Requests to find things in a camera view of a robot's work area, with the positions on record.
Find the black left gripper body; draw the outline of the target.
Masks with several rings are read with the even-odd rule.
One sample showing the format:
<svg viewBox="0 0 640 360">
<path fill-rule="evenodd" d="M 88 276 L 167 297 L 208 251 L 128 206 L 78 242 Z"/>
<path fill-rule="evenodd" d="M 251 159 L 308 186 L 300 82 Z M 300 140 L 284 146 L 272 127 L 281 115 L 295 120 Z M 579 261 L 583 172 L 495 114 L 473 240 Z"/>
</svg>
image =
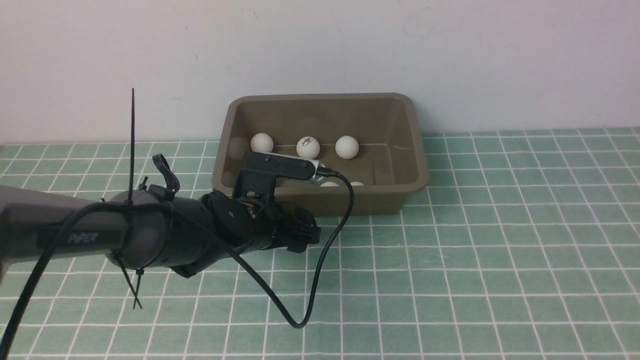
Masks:
<svg viewBox="0 0 640 360">
<path fill-rule="evenodd" d="M 294 218 L 277 204 L 254 209 L 219 191 L 201 196 L 200 205 L 212 222 L 212 232 L 238 255 L 266 249 L 286 249 L 299 254 L 301 243 L 295 237 Z"/>
</svg>

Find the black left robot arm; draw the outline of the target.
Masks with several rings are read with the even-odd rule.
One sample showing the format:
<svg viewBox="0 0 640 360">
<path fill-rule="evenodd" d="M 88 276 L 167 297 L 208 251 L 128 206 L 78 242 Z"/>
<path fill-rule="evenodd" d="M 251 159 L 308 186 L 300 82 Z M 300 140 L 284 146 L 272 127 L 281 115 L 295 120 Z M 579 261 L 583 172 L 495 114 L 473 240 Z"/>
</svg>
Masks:
<svg viewBox="0 0 640 360">
<path fill-rule="evenodd" d="M 1 276 L 14 264 L 36 261 L 71 214 L 91 200 L 20 187 L 1 187 Z M 169 268 L 190 278 L 223 259 L 284 248 L 302 253 L 322 230 L 301 207 L 272 203 L 265 210 L 213 191 L 199 199 L 176 197 L 163 210 L 130 215 L 87 214 L 54 251 L 54 259 L 105 255 L 126 269 Z"/>
</svg>

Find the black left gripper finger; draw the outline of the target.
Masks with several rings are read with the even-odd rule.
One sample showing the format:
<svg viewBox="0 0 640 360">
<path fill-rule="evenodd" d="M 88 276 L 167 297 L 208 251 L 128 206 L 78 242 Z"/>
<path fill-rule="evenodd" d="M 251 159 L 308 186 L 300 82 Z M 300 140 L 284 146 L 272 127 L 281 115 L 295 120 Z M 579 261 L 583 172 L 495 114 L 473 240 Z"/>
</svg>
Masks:
<svg viewBox="0 0 640 360">
<path fill-rule="evenodd" d="M 309 210 L 295 209 L 286 221 L 286 250 L 304 253 L 308 245 L 319 243 L 321 234 L 322 229 Z"/>
</svg>

